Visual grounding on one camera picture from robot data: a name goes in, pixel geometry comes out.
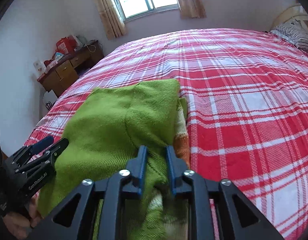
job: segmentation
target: window frame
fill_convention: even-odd
[[[129,21],[132,21],[134,19],[137,19],[137,18],[140,18],[140,17],[143,17],[143,16],[146,16],[146,15],[150,15],[150,14],[153,14],[153,13],[158,13],[158,12],[163,12],[163,11],[168,11],[168,10],[174,10],[174,9],[179,9],[180,6],[178,3],[176,4],[172,4],[172,5],[165,5],[165,6],[161,6],[161,7],[158,7],[156,8],[154,3],[153,3],[153,0],[150,0],[150,2],[152,3],[153,5],[153,9],[150,7],[150,4],[148,2],[148,0],[145,0],[145,3],[147,5],[147,8],[148,10],[145,11],[145,12],[141,12],[141,13],[137,13],[137,14],[134,14],[132,16],[129,16],[129,17],[125,17],[125,13],[123,11],[123,8],[121,6],[121,2],[119,0],[114,0],[116,6],[117,6],[117,9],[121,15],[121,17],[123,18],[123,21],[124,22],[129,22]]]

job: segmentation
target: human hand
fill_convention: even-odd
[[[28,236],[28,228],[34,228],[41,220],[41,215],[37,210],[36,198],[30,200],[28,213],[31,217],[30,221],[15,212],[10,212],[3,217],[8,231],[17,239],[25,239]]]

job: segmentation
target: window sill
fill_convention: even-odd
[[[152,14],[157,14],[157,13],[162,13],[162,12],[166,12],[166,11],[171,11],[171,10],[177,10],[179,9],[179,5],[178,4],[173,4],[173,5],[168,5],[168,6],[164,6],[164,7],[160,7],[158,9],[152,10],[152,11],[147,11],[147,12],[143,12],[137,15],[134,15],[132,17],[127,18],[124,23],[128,23],[131,22],[133,20],[148,16],[148,15],[152,15]]]

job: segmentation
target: zebra striped pillow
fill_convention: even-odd
[[[274,30],[289,37],[298,49],[308,50],[308,33],[296,19],[279,24],[274,27]]]

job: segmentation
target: plaid bedsheet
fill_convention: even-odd
[[[58,99],[26,145],[62,135],[95,87],[176,78],[191,169],[231,179],[285,239],[308,222],[308,54],[273,34],[189,30],[120,46]]]

